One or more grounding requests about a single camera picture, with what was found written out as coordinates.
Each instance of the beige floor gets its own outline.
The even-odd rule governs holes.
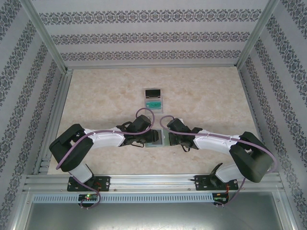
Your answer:
[[[104,129],[133,121],[135,112],[144,107],[143,89],[151,87],[163,91],[163,115],[182,117],[190,128],[256,134],[237,69],[230,67],[75,70],[58,135],[75,123]],[[154,127],[160,128],[158,122]],[[232,159],[210,150],[186,153],[180,146],[126,146],[91,150],[83,162],[95,174],[168,174],[209,173],[216,164]],[[63,173],[55,170],[56,164],[52,159],[48,174]]]

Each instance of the robotic arm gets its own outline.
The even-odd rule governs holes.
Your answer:
[[[53,141],[49,149],[60,164],[63,172],[69,172],[80,182],[92,187],[95,181],[94,175],[87,165],[81,163],[88,151],[108,146],[122,147],[134,145],[134,142],[142,144],[142,146],[134,146],[143,147],[144,143],[155,142],[159,139],[159,134],[156,130],[149,129],[141,135],[133,134],[145,131],[150,125],[151,121],[144,115],[138,116],[134,122],[129,121],[112,129],[107,129],[109,132],[83,129],[80,124],[74,124]],[[72,143],[76,143],[90,133],[94,134],[82,139],[61,164],[60,162],[72,148]]]
[[[252,182],[258,183],[273,163],[273,159],[266,152],[254,146],[250,146],[249,144],[240,142],[248,142],[267,150],[267,148],[250,132],[244,132],[240,136],[227,136],[209,133],[202,128],[193,128],[190,130],[178,118],[174,118],[170,121],[167,127],[169,131],[171,131],[169,133],[170,144],[181,145],[186,152],[190,149],[207,149],[232,156],[235,164],[222,166],[222,163],[220,163],[212,171],[210,183],[215,186],[218,186],[220,182],[227,183],[230,180],[244,177]]]

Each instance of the white robotic arm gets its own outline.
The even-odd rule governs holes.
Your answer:
[[[83,129],[80,124],[74,124],[52,142],[49,149],[59,163],[57,168],[85,183],[94,176],[87,165],[82,163],[90,149],[133,145],[134,142],[143,145],[155,142],[159,134],[153,129],[146,131],[150,125],[151,121],[144,115],[138,116],[134,122],[103,131]]]
[[[207,134],[209,132],[206,130],[202,130],[199,133]],[[231,138],[239,139],[240,137],[239,135],[235,135],[231,136]],[[237,143],[233,140],[225,140],[222,138],[216,138],[211,136],[196,136],[193,141],[196,147],[200,150],[214,150],[217,152],[224,153],[226,155],[230,155],[229,151],[231,146]],[[244,178],[236,164],[221,165],[221,167],[219,167],[216,171],[215,175],[224,183],[229,182],[233,179]]]

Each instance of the wire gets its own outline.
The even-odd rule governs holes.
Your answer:
[[[213,134],[213,133],[209,133],[209,132],[207,132],[207,133],[181,133],[181,132],[176,132],[176,131],[170,130],[169,128],[167,128],[164,125],[162,125],[162,120],[167,118],[167,117],[172,117],[174,119],[174,117],[171,116],[171,115],[163,116],[160,119],[160,126],[163,129],[165,129],[168,132],[170,132],[170,133],[174,133],[174,134],[178,134],[178,135],[187,135],[187,136],[206,136],[206,137],[210,136],[210,137],[222,138],[222,139],[226,139],[226,140],[233,140],[233,141],[241,142],[241,143],[246,144],[246,145],[250,145],[250,146],[256,147],[256,148],[260,149],[261,151],[264,151],[265,153],[267,153],[273,159],[274,166],[273,166],[273,168],[271,170],[268,170],[266,173],[268,174],[268,173],[274,172],[277,169],[277,160],[274,157],[274,155],[270,151],[268,151],[267,149],[265,149],[265,148],[263,148],[263,147],[261,147],[259,145],[256,145],[256,144],[248,142],[248,141],[244,141],[244,140],[240,140],[240,139],[236,139],[236,138],[231,138],[231,137],[225,137],[225,136],[222,136],[222,135]],[[243,179],[241,186],[239,187],[239,189],[237,190],[235,195],[227,202],[227,204],[229,204],[231,201],[233,201],[237,197],[237,195],[239,194],[241,188],[243,187],[245,179],[246,178]]]
[[[139,109],[139,110],[136,112],[136,114],[135,114],[135,117],[136,117],[136,118],[138,117],[138,113],[139,113],[139,111],[141,111],[141,110],[148,110],[148,111],[151,112],[151,114],[153,115],[153,121],[152,121],[151,125],[148,127],[148,129],[146,129],[146,130],[144,130],[144,131],[142,131],[142,132],[138,132],[138,133],[129,133],[129,132],[114,131],[114,130],[97,130],[97,131],[95,131],[95,132],[91,132],[91,133],[85,134],[84,136],[82,136],[82,137],[81,137],[81,138],[80,138],[80,139],[79,139],[79,140],[68,150],[68,152],[67,152],[67,153],[65,154],[65,156],[62,158],[62,160],[61,160],[61,161],[58,163],[58,165],[56,166],[56,169],[58,170],[58,169],[61,167],[61,165],[63,164],[63,162],[68,158],[68,156],[71,154],[71,152],[77,147],[77,145],[78,145],[83,139],[85,139],[85,138],[87,138],[88,136],[91,136],[91,135],[93,135],[93,134],[95,134],[95,133],[119,133],[119,134],[128,134],[128,135],[130,135],[130,134],[132,134],[132,135],[141,135],[141,134],[143,134],[143,133],[148,132],[148,131],[153,127],[153,125],[154,125],[154,119],[155,119],[154,113],[153,113],[152,110],[150,110],[150,109],[148,109],[148,108],[141,108],[141,109]],[[99,203],[100,203],[100,201],[101,201],[101,195],[100,195],[99,191],[97,191],[97,190],[95,190],[95,189],[93,189],[93,188],[91,188],[91,187],[85,185],[84,183],[82,183],[81,181],[79,181],[74,175],[72,175],[70,172],[68,172],[68,173],[73,177],[73,179],[74,179],[76,182],[78,182],[78,183],[79,183],[80,185],[82,185],[83,187],[85,187],[85,188],[87,188],[87,189],[89,189],[89,190],[95,192],[95,193],[98,195],[98,197],[99,197],[98,201],[97,201],[95,204],[93,204],[92,206],[90,206],[90,207],[84,207],[84,206],[82,206],[82,203],[83,203],[83,201],[84,201],[84,200],[82,200],[81,203],[80,203],[80,207],[81,207],[81,208],[85,208],[85,209],[91,209],[91,208],[94,208],[94,207],[96,207],[97,205],[99,205]]]

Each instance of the wall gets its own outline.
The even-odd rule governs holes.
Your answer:
[[[17,0],[0,0],[0,230],[32,174],[61,72]]]
[[[34,0],[69,67],[235,64],[268,0]]]
[[[306,0],[280,1],[240,70],[299,229],[307,229],[306,18]]]

